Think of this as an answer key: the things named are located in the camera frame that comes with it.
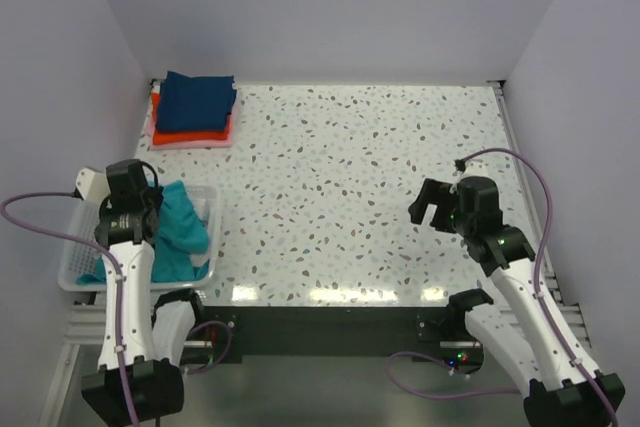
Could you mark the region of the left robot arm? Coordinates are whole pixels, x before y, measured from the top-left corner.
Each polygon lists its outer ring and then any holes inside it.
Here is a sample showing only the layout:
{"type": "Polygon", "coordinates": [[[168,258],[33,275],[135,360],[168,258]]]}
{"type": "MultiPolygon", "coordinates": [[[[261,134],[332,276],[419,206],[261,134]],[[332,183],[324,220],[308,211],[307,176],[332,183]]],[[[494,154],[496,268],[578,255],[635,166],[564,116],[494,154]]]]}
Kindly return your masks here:
{"type": "Polygon", "coordinates": [[[150,168],[137,159],[107,167],[109,192],[94,231],[105,270],[105,330],[98,371],[83,378],[81,394],[108,426],[137,426],[181,411],[184,344],[207,327],[192,289],[151,300],[163,189],[147,180],[150,168]]]}

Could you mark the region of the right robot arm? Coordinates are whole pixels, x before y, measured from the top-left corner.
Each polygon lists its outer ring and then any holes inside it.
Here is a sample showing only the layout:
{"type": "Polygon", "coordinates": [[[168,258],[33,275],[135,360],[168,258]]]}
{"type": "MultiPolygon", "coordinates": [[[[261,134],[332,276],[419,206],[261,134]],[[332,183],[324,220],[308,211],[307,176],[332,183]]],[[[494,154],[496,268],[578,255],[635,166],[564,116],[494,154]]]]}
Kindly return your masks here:
{"type": "Polygon", "coordinates": [[[431,227],[459,235],[468,255],[501,293],[517,324],[506,322],[494,299],[476,288],[450,297],[441,324],[459,340],[472,337],[509,374],[532,426],[611,426],[625,395],[615,374],[605,374],[584,349],[535,270],[525,234],[506,224],[496,183],[463,176],[454,184],[424,181],[408,212],[431,227]]]}

